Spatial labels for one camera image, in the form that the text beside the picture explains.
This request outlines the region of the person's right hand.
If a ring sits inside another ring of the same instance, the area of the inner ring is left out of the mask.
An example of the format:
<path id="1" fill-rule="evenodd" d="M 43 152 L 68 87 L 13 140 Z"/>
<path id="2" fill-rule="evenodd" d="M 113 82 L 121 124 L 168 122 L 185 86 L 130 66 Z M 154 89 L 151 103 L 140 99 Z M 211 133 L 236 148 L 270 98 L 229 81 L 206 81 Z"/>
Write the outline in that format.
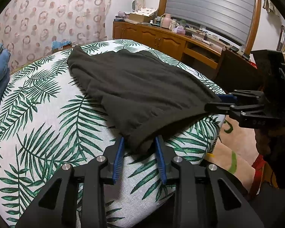
<path id="1" fill-rule="evenodd" d="M 278 130 L 255 129 L 256 149 L 262 156 L 270 154 L 270 146 L 276 139 L 285 139 L 285 128 Z"/>

